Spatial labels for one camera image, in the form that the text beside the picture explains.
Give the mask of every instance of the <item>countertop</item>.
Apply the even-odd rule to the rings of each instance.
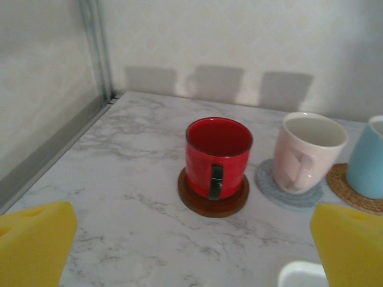
[[[285,112],[127,92],[8,211],[66,200],[78,230],[60,286],[276,286],[280,269],[319,262],[312,210],[290,211],[265,198],[254,174],[271,158]],[[177,194],[187,126],[203,117],[246,125],[254,143],[245,207],[224,219],[190,211]],[[363,123],[338,120],[350,142]],[[323,202],[343,204],[322,182]]]

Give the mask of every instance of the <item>round coaster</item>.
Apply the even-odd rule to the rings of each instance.
[[[383,199],[369,199],[354,191],[346,181],[346,163],[335,164],[327,174],[327,183],[331,190],[345,203],[352,207],[383,215]]]
[[[294,211],[312,209],[323,196],[320,183],[301,194],[291,194],[280,189],[273,179],[273,160],[271,158],[258,165],[256,184],[267,199],[278,206]]]
[[[178,177],[178,194],[183,203],[192,211],[205,217],[223,218],[244,207],[249,195],[249,182],[244,176],[241,188],[233,196],[221,200],[208,200],[196,194],[186,183],[186,169]]]

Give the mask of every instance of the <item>cup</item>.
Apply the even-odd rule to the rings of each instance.
[[[352,151],[347,183],[370,199],[383,199],[383,115],[372,117]]]
[[[292,194],[308,191],[329,171],[347,142],[346,130],[329,118],[308,112],[288,114],[274,150],[275,183]]]
[[[253,144],[250,131],[228,118],[203,118],[186,130],[186,182],[209,200],[228,198],[242,184]]]

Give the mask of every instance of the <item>black mug handle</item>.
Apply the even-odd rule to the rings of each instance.
[[[209,200],[219,200],[223,183],[223,166],[214,164],[211,166],[211,181]]]

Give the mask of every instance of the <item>wooden coaster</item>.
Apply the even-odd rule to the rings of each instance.
[[[208,200],[196,194],[186,183],[186,169],[178,177],[178,194],[183,203],[192,211],[205,217],[223,218],[230,216],[244,207],[249,195],[249,182],[246,176],[241,188],[233,196],[222,200]]]
[[[383,215],[383,200],[369,199],[356,191],[354,191],[346,181],[346,163],[335,164],[326,176],[327,183],[332,191],[345,203],[352,207],[377,214]]]

